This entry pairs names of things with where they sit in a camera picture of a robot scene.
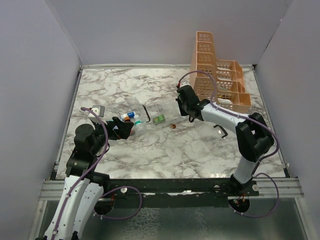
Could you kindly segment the small blue-cap bottle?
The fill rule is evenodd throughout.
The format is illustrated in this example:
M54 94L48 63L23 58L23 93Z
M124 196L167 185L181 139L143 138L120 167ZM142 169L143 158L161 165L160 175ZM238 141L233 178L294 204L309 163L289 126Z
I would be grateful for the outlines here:
M130 111L130 112L127 112L125 114L123 114L121 116L121 119L124 121L125 118L130 118L130 119L133 119L135 116L137 115L137 112L136 111Z

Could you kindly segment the brown orange-cap medicine bottle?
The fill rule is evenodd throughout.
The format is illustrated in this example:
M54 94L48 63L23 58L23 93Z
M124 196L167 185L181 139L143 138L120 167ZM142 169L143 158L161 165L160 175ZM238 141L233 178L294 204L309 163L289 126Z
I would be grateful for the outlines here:
M125 123L132 123L132 121L131 121L131 119L130 119L129 117L125 117L125 118L124 118L124 122L125 122ZM135 135L135 133L136 133L136 132L135 132L135 130L134 130L134 127L132 127L131 130L130 130L130 136Z

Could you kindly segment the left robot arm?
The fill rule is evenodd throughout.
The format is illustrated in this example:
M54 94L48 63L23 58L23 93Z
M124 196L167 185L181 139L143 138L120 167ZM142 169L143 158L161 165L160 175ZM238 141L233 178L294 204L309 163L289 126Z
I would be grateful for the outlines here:
M43 240L80 240L85 225L101 197L111 190L110 177L95 171L98 160L108 151L106 140L126 140L134 123L118 117L103 122L92 120L75 129L75 147L66 163L62 195Z

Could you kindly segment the clear first aid box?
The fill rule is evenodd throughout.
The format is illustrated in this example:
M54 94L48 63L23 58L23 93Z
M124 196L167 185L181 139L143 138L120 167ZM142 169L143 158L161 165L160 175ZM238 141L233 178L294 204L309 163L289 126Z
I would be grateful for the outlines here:
M144 105L136 97L122 100L111 108L112 112L124 123L133 123L129 138L137 138L146 132L147 116Z

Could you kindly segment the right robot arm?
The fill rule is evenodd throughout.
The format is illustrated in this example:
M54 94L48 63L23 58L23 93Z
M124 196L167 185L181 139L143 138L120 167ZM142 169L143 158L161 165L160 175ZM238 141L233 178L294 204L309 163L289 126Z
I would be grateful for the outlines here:
M235 172L230 177L230 191L240 196L248 189L258 160L274 145L275 140L261 114L241 114L219 106L213 106L208 99L199 100L190 85L177 89L176 99L180 114L210 122L236 134L241 154Z

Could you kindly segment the small green box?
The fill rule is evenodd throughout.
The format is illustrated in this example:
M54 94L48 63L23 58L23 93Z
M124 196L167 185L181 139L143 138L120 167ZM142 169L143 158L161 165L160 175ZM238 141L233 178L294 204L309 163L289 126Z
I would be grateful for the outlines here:
M160 114L160 115L154 117L154 118L152 119L152 121L153 121L153 123L154 123L155 125L158 125L158 124L160 124L160 123L165 122L166 119L165 119L165 116L164 116L163 114Z

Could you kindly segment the white green-label bottle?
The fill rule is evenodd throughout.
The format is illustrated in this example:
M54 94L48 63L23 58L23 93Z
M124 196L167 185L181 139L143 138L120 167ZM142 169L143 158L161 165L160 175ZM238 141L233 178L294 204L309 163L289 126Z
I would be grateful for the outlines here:
M145 121L142 120L139 116L134 118L134 127L137 131L144 130Z

